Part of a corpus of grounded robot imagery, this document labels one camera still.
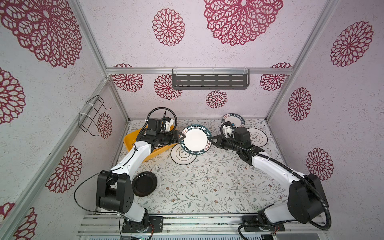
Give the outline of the large green-rim lettered plate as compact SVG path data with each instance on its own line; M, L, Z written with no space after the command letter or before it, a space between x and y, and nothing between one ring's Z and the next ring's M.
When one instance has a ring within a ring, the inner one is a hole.
M185 138L181 141L181 147L188 154L202 155L212 146L209 141L212 133L203 125L189 125L183 129L182 134L185 135Z

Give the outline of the large white clover-emblem plate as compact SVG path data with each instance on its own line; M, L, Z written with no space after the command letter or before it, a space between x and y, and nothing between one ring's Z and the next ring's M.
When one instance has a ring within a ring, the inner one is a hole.
M196 160L197 156L184 151L180 144L175 145L171 150L171 159L178 165L189 165Z

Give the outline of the small green-rim lettered plate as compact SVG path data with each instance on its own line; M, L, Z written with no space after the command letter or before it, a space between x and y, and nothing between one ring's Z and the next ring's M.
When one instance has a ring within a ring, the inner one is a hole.
M222 122L231 122L236 128L245 126L245 119L242 116L234 113L225 114L222 117Z

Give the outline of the small white clover-emblem plate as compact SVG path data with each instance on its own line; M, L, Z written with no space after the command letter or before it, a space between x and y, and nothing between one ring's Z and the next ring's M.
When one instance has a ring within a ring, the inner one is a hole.
M251 142L253 145L263 147L268 143L268 136L265 132L256 128L248 128L250 133Z

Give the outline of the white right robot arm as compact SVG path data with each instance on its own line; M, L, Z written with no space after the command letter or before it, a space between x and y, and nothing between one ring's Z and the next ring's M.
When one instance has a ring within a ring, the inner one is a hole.
M329 204L321 183L314 174L305 175L270 157L262 148L254 145L248 129L235 128L229 122L220 127L220 134L209 141L217 148L237 153L248 165L262 170L289 191L288 199L260 210L258 223L269 228L290 222L311 224L321 230L332 225Z

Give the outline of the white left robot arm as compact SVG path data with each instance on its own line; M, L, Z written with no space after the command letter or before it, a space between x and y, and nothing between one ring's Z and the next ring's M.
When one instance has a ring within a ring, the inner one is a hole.
M119 214L126 220L148 222L148 210L134 201L133 177L142 162L156 148L179 143L185 135L177 130L177 118L148 119L138 133L133 148L116 166L102 171L97 178L96 206Z

